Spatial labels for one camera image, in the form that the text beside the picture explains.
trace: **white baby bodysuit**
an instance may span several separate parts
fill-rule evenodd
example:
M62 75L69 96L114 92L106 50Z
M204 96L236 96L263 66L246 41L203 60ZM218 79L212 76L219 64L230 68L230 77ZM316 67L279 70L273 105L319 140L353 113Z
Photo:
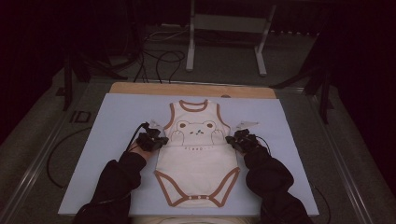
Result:
M159 152L155 175L170 206L222 207L239 168L225 136L230 127L219 105L179 101L170 104L172 118L164 127L169 138Z

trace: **wire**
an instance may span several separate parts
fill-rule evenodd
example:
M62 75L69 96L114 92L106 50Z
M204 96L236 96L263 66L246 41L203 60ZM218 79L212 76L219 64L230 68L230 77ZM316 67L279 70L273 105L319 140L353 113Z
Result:
M268 143L263 138L261 138L259 136L256 136L256 137L260 138L265 143L265 145L267 146L268 154L270 154L270 156L271 156L271 149L270 149L270 146L268 146Z
M129 141L128 143L128 147L126 147L125 151L128 151L129 147L131 146L132 142L134 141L134 138L137 135L137 132L139 132L139 130L143 127L144 123L140 124L139 127L137 127L137 129L134 131L134 135L131 138L131 141Z
M329 217L327 218L327 224L329 224L332 221L332 210L330 209L329 203L326 200L326 197L323 195L323 193L311 182L308 180L308 183L312 186L313 189L315 189L320 196L322 197L323 201L326 203L327 211L329 214Z
M128 150L128 152L131 152L132 150L134 150L137 147L139 147L139 146L134 146L134 147L131 147L131 148L127 149L127 150Z
M144 62L145 62L145 56L143 54L141 54L140 56L141 56L142 63L141 62L137 62L137 63L140 64L140 67L139 67L139 70L136 73L136 76L134 77L134 82L136 82L137 78L139 77L139 74L142 71L143 66L144 66Z
M155 56L151 53L148 53L148 51L157 51L157 52L162 52L162 54L160 56ZM168 51L168 50L145 50L144 51L145 54L147 54L150 57L153 57L155 59L157 59L156 65L155 65L155 72L157 75L157 78L159 79L160 83L163 83L162 79L161 79L161 75L160 75L160 71L159 71L159 64L160 62L164 62L164 63L177 63L177 68L171 73L171 76L168 78L169 84L171 83L171 79L173 77L173 75L176 73L176 71L180 68L181 66L181 62L185 59L185 54L180 51L180 50L176 50L176 51ZM175 60L165 60L163 57L167 54L173 54L175 55L177 58Z
M79 131L74 132L74 133L70 133L70 134L67 135L65 138L63 138L61 141L59 141L59 142L55 145L55 147L52 149L52 151L50 152L49 157L47 158L47 176L48 176L49 180L50 180L55 186L57 186L58 188L60 188L60 189L65 189L65 188L67 187L67 185L64 185L64 186L63 186L63 185L59 184L58 182L56 182L56 181L52 178L52 176L51 176L51 174L50 174L50 160L51 160L51 158L52 158L53 153L54 153L55 150L58 148L58 146L60 146L61 143L64 142L65 140L67 140L68 138L74 136L75 134L78 134L78 133L82 133L82 132L84 132L84 131L87 131L87 130L89 130L89 129L91 129L91 128L92 128L92 127L89 127L89 128L85 128L85 129L79 130Z
M173 38L175 36L182 35L182 34L188 32L188 31L189 31L189 29L186 29L186 30L183 30L183 31L176 31L176 32L169 32L169 31L166 31L166 32L164 32L164 31L155 32L155 33L152 33L152 34L148 35L148 37L145 40L146 41L152 41L152 42L161 42L161 41L164 41L164 40L171 39L171 38ZM155 35L161 35L161 34L174 34L174 35L170 35L170 36L165 37L163 39L150 39L151 37L153 37Z
M145 66L145 55L144 54L142 54L142 63L141 63L141 68L142 68L142 71L143 71L143 74L142 74L142 81L145 83L145 82L147 82L147 83L149 83L149 78L148 78L148 74L147 74L147 72L146 72L146 66Z

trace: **cardboard sheet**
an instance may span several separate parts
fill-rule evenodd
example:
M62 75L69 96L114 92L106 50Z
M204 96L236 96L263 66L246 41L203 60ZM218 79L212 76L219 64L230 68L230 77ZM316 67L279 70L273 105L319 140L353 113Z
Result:
M170 119L170 103L179 100L201 103L204 99L220 104L220 114L224 122L231 127L236 127L241 121L259 122L258 125L249 128L250 132L264 138L272 156L282 161L290 170L295 179L290 193L302 201L308 215L318 215L318 208L304 167L278 100L116 93L108 93L102 103L64 195L59 214L74 215L83 204L91 200L99 175L106 163L120 157L135 129L142 122L150 122L154 119L164 126ZM250 217L260 214L261 202L246 186L245 176L248 169L241 156L238 155L241 173L224 207L174 208L167 204L153 173L157 155L158 152L142 170L141 186L132 192L131 216Z

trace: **robotic hand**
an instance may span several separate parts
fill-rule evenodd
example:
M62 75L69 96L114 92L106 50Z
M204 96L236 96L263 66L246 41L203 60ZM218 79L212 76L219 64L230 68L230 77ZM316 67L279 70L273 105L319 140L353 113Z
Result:
M136 133L140 128L144 128L146 132L140 133L138 135L136 139L136 143L144 151L150 151L150 152L155 151L168 143L169 139L167 137L159 137L161 131L158 129L150 129L149 124L147 122L142 123L139 126L139 128L136 130Z
M237 131L233 136L226 136L225 139L228 144L242 154L249 153L258 148L264 150L267 156L270 157L268 148L259 143L255 134L249 134L248 129Z

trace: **black sleeve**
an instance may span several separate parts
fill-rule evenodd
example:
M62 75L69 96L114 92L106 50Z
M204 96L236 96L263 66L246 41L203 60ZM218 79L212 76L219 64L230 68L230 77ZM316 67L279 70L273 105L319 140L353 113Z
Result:
M130 192L140 185L140 171L146 160L136 153L124 152L119 161L110 161L102 171L90 203L81 207L74 224L128 223Z
M301 201L288 193L294 179L282 162L261 149L245 155L247 187L262 198L262 223L313 223Z

